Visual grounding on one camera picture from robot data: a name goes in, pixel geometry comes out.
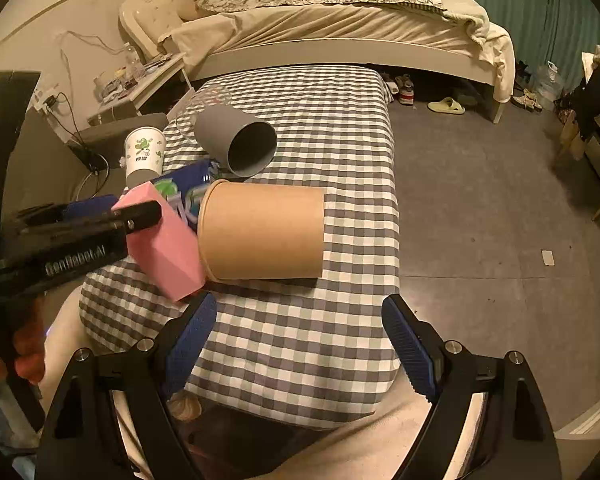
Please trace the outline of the person's left hand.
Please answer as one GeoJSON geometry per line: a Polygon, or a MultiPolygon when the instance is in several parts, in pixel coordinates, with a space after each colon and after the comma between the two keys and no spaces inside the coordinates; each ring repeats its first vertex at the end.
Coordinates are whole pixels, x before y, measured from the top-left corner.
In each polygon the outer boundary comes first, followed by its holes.
{"type": "MultiPolygon", "coordinates": [[[[42,317],[44,302],[44,296],[35,298],[30,305],[27,322],[12,336],[16,352],[15,372],[32,385],[42,382],[45,375],[45,330],[42,317]]],[[[0,357],[0,380],[5,380],[7,375],[7,365],[0,357]]]]}

